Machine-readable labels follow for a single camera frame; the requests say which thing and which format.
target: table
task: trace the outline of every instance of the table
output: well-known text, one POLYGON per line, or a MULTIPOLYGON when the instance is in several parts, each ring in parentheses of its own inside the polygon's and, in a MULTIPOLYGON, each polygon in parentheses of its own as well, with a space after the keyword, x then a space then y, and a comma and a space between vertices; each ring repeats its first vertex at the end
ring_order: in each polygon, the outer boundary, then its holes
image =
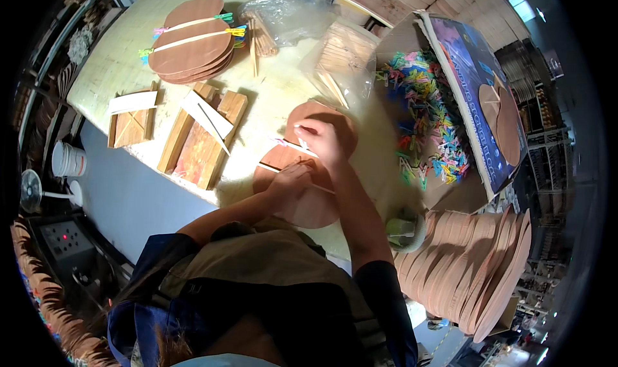
MULTIPOLYGON (((67 101, 104 134, 109 130, 108 102, 116 92, 127 94, 149 87, 158 76, 142 65, 137 51, 153 43, 153 28, 167 14, 187 0, 137 0, 109 28, 92 50, 69 91, 67 101)), ((225 10, 236 13, 246 0, 224 0, 225 10)), ((296 47, 282 48, 278 55, 259 61, 259 76, 253 78, 247 47, 236 51, 230 68, 208 80, 222 91, 242 93, 249 99, 247 112, 236 132, 221 178, 215 189, 206 191, 183 179, 164 175, 181 187, 216 206, 227 206, 249 197, 253 171, 259 160, 274 146, 269 135, 283 135, 287 115, 297 105, 320 92, 297 69, 300 61, 318 40, 304 39, 296 47)), ((125 147, 134 157, 153 170, 159 163, 167 136, 180 111, 179 101, 191 86, 160 82, 163 103, 156 109, 153 140, 125 147)), ((351 164, 361 183, 385 220, 405 204, 420 201, 418 189, 398 179, 398 161, 394 155, 396 136, 379 100, 352 100, 350 116, 359 131, 359 144, 351 164)), ((349 259, 349 251, 338 222, 322 229, 303 229, 333 255, 349 259)))

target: pile of clothespins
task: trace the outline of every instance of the pile of clothespins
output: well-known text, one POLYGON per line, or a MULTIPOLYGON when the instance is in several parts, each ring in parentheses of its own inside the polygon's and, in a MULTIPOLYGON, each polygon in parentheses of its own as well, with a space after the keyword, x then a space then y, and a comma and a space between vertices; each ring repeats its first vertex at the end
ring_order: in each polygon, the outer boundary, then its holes
POLYGON ((418 176, 426 190, 431 169, 447 184, 463 178, 471 163, 465 152, 467 140, 464 132, 457 132, 461 121, 457 104, 435 53, 431 49, 398 52, 376 77, 385 86, 392 84, 395 93, 408 100, 410 120, 398 124, 402 136, 397 155, 404 181, 411 184, 418 176), (423 162, 422 150, 428 138, 439 152, 423 162))

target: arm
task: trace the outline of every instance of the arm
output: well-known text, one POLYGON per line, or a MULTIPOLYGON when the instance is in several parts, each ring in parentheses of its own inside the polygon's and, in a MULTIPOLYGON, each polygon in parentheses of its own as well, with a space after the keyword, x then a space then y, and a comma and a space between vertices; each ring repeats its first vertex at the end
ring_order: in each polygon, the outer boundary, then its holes
POLYGON ((212 233, 217 228, 229 222, 256 224, 275 214, 281 205, 290 199, 298 197, 311 183, 312 170, 313 167, 308 162, 301 162, 298 159, 275 175, 265 192, 254 194, 227 208, 209 212, 182 227, 177 233, 190 236, 203 247, 210 241, 212 233))
POLYGON ((352 272, 376 260, 393 264, 382 218, 345 158, 334 126, 305 119, 295 125, 294 131, 320 157, 331 176, 341 229, 350 248, 352 272))

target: woman's right hand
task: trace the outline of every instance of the woman's right hand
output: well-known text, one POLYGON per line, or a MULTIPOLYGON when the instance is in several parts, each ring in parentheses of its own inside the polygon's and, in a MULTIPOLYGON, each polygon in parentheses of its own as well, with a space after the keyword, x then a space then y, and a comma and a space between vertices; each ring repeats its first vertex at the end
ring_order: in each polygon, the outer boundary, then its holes
POLYGON ((309 150, 318 155, 327 170, 346 162, 334 125, 316 119, 303 119, 294 124, 294 133, 306 142, 309 150))

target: stack of guitar tops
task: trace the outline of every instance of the stack of guitar tops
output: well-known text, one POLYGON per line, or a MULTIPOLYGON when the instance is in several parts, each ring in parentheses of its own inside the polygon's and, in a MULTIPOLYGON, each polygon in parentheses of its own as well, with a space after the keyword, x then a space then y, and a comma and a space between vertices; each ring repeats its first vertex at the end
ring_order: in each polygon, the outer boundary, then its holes
POLYGON ((403 293, 482 341, 498 322, 528 258, 529 211, 429 212, 427 236, 395 257, 403 293))

